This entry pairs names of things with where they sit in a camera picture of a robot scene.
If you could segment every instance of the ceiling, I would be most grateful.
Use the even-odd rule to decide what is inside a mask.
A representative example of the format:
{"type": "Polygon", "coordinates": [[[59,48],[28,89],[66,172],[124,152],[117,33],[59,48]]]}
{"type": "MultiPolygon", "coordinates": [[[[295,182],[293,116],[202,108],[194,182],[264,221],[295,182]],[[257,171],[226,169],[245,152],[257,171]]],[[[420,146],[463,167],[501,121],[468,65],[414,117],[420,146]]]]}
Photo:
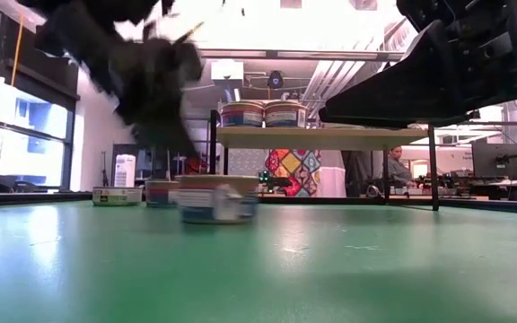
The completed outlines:
{"type": "MultiPolygon", "coordinates": [[[[189,1],[192,2],[195,0],[176,0],[177,7],[179,8],[178,10],[181,14],[188,13],[188,10],[186,8],[193,7],[192,3],[190,3],[189,1]]],[[[272,5],[274,8],[276,5],[280,5],[281,2],[284,2],[283,0],[261,0],[258,2],[254,0],[244,1],[248,6],[247,8],[258,8],[260,6],[255,5],[253,7],[252,5],[250,5],[258,3],[261,3],[261,5],[263,6],[267,4],[272,5]]],[[[296,5],[297,1],[293,0],[291,1],[291,3],[292,5],[296,5]]],[[[291,49],[307,48],[313,50],[317,48],[329,49],[330,47],[333,50],[356,49],[371,51],[401,51],[404,49],[405,44],[407,44],[408,41],[413,37],[413,34],[411,32],[408,32],[410,31],[409,24],[400,23],[402,18],[396,11],[395,0],[302,0],[302,8],[306,13],[310,13],[310,15],[316,14],[319,11],[331,11],[332,8],[336,8],[333,5],[341,5],[340,8],[343,8],[340,10],[341,12],[349,12],[348,14],[344,13],[343,16],[350,17],[349,14],[351,14],[352,17],[357,18],[346,19],[345,23],[356,22],[356,24],[353,24],[352,26],[349,25],[347,26],[348,28],[342,28],[340,27],[342,25],[335,24],[336,26],[332,27],[334,29],[327,27],[327,29],[324,30],[324,32],[317,32],[315,34],[315,31],[324,29],[321,26],[331,26],[332,21],[336,20],[334,19],[336,17],[333,18],[333,16],[325,16],[323,14],[320,16],[320,18],[316,16],[316,21],[313,21],[307,19],[300,19],[301,17],[296,15],[297,13],[301,12],[297,11],[296,9],[277,10],[275,8],[273,9],[273,11],[268,12],[268,14],[270,14],[271,17],[282,19],[282,21],[280,21],[281,23],[293,23],[291,23],[291,26],[286,25],[284,27],[281,27],[279,25],[277,27],[278,29],[274,31],[261,32],[261,29],[267,28],[266,26],[273,25],[273,23],[263,23],[257,28],[256,20],[252,20],[252,14],[255,13],[254,19],[260,19],[264,22],[264,12],[256,13],[256,10],[253,12],[251,9],[248,9],[248,20],[241,20],[241,17],[239,17],[240,11],[237,11],[239,9],[238,7],[236,7],[236,10],[233,10],[234,13],[229,13],[230,15],[224,16],[218,21],[222,22],[229,21],[229,19],[240,19],[237,25],[237,29],[245,30],[243,33],[234,35],[235,32],[233,32],[233,29],[231,27],[225,27],[217,23],[209,23],[209,29],[207,29],[206,32],[200,31],[200,37],[198,37],[198,39],[197,37],[195,37],[195,41],[197,41],[197,43],[203,48],[205,46],[207,46],[207,48],[208,46],[212,46],[213,48],[235,48],[236,45],[239,45],[238,48],[252,48],[253,44],[246,41],[245,39],[265,39],[265,41],[263,41],[263,43],[261,44],[267,44],[269,41],[272,41],[273,44],[276,44],[273,46],[278,46],[278,48],[276,49],[282,49],[280,47],[284,46],[285,44],[288,44],[289,48],[291,49]],[[374,13],[366,12],[365,10],[355,10],[354,4],[358,3],[360,3],[363,6],[363,9],[368,8],[369,6],[370,8],[372,8],[372,3],[374,3],[375,7],[378,3],[379,9],[382,6],[383,10],[374,13]],[[374,31],[365,31],[365,29],[369,28],[370,23],[372,21],[378,19],[377,17],[380,16],[381,19],[384,20],[382,17],[385,16],[385,13],[393,13],[390,15],[392,18],[386,21],[382,21],[382,23],[379,23],[377,26],[372,26],[374,28],[374,31]],[[301,32],[302,30],[307,30],[308,28],[310,28],[308,32],[301,32]],[[225,45],[223,45],[222,47],[218,47],[222,43],[217,43],[216,39],[209,39],[209,35],[213,36],[216,33],[218,33],[218,31],[222,31],[225,29],[228,30],[227,34],[231,35],[231,41],[224,43],[225,45]],[[358,30],[359,32],[351,32],[352,29],[358,30]],[[388,41],[385,40],[388,39],[385,39],[382,35],[387,33],[387,31],[392,31],[393,29],[397,29],[397,31],[400,30],[401,32],[396,32],[394,34],[390,33],[391,39],[395,39],[396,37],[398,38],[396,39],[396,41],[391,41],[389,44],[387,44],[388,41]]],[[[16,21],[20,21],[21,17],[23,17],[24,26],[31,31],[35,30],[35,26],[37,24],[44,23],[43,18],[33,13],[32,11],[18,5],[14,0],[0,0],[0,10],[16,21]]],[[[182,21],[186,23],[188,26],[193,25],[193,23],[190,23],[196,19],[193,17],[196,16],[191,16],[191,19],[183,19],[182,21]]],[[[167,30],[170,27],[168,22],[161,22],[161,24],[163,25],[163,27],[167,28],[167,30]]],[[[123,29],[124,31],[119,32],[122,33],[124,36],[127,36],[128,38],[136,38],[136,35],[142,34],[142,26],[132,26],[129,23],[127,23],[123,26],[123,29]]],[[[184,28],[177,25],[172,30],[180,31],[184,30],[184,28]]],[[[218,39],[228,39],[228,37],[224,36],[218,39]]],[[[186,110],[185,114],[188,116],[200,118],[208,117],[210,109],[216,109],[217,104],[219,102],[226,101],[224,87],[220,85],[214,85],[213,81],[211,80],[210,75],[212,61],[213,60],[210,59],[205,61],[205,70],[200,83],[190,84],[186,89],[186,101],[184,106],[186,110]]],[[[327,99],[329,96],[334,95],[340,91],[343,91],[345,88],[348,88],[356,83],[361,82],[362,80],[377,73],[382,68],[381,63],[364,62],[344,63],[335,61],[333,63],[306,60],[256,59],[242,60],[242,62],[244,64],[245,80],[244,84],[239,89],[241,99],[279,99],[281,98],[283,93],[288,92],[290,95],[294,95],[298,98],[303,98],[305,100],[315,100],[314,102],[303,103],[308,104],[309,108],[313,111],[321,108],[323,105],[323,101],[327,99]],[[285,79],[285,86],[283,89],[269,92],[269,90],[267,89],[268,75],[271,71],[275,70],[280,71],[282,73],[285,79]]]]}

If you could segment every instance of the window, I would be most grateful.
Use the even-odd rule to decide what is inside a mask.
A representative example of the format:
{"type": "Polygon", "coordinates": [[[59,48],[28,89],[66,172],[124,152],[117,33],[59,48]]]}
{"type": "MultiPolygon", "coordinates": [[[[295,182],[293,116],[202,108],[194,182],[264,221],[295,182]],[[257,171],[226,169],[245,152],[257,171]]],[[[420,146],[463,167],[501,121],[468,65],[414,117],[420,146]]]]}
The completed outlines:
{"type": "Polygon", "coordinates": [[[61,185],[64,145],[0,128],[0,175],[39,186],[61,185]]]}
{"type": "Polygon", "coordinates": [[[15,89],[0,78],[0,121],[65,138],[67,110],[15,89]]]}

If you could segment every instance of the green table surface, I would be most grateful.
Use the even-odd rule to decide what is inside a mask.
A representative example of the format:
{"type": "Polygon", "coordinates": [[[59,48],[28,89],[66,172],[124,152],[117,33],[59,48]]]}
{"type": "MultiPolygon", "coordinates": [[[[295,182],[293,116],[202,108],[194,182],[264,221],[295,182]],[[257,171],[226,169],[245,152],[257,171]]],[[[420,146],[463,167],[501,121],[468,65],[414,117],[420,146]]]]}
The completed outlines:
{"type": "Polygon", "coordinates": [[[517,214],[0,207],[0,322],[517,322],[517,214]]]}

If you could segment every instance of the table leg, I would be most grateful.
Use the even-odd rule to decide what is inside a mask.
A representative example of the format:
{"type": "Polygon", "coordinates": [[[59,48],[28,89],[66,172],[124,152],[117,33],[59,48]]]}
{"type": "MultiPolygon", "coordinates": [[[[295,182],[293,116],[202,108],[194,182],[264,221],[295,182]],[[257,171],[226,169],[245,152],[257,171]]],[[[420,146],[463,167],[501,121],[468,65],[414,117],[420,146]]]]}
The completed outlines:
{"type": "Polygon", "coordinates": [[[223,149],[223,175],[229,175],[229,148],[223,149]]]}
{"type": "Polygon", "coordinates": [[[388,174],[388,149],[383,152],[383,160],[382,160],[382,185],[384,186],[384,203],[388,204],[390,201],[390,181],[388,174]]]}
{"type": "Polygon", "coordinates": [[[434,127],[428,126],[428,150],[430,151],[430,178],[432,182],[432,210],[438,211],[440,208],[440,198],[438,197],[438,166],[436,165],[436,138],[434,127]]]}
{"type": "Polygon", "coordinates": [[[208,158],[209,174],[216,174],[216,122],[218,121],[218,111],[211,110],[211,135],[209,139],[210,149],[208,158]]]}

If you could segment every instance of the paint can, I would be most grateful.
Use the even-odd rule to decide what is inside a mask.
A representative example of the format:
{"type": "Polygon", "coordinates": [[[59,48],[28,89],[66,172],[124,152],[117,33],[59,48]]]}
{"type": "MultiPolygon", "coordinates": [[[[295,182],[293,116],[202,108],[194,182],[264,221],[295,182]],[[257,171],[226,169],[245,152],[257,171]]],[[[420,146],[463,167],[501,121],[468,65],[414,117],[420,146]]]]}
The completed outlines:
{"type": "Polygon", "coordinates": [[[93,188],[95,206],[133,206],[143,201],[141,188],[93,188]]]}
{"type": "Polygon", "coordinates": [[[259,178],[180,177],[179,207],[185,223],[246,223],[257,214],[259,178]]]}
{"type": "Polygon", "coordinates": [[[173,191],[179,189],[178,181],[151,179],[145,182],[147,207],[173,207],[173,191]]]}
{"type": "Polygon", "coordinates": [[[303,105],[276,100],[265,106],[266,127],[306,127],[307,109],[303,105]]]}
{"type": "Polygon", "coordinates": [[[262,127],[264,113],[261,102],[231,102],[221,109],[221,124],[223,127],[262,127]]]}

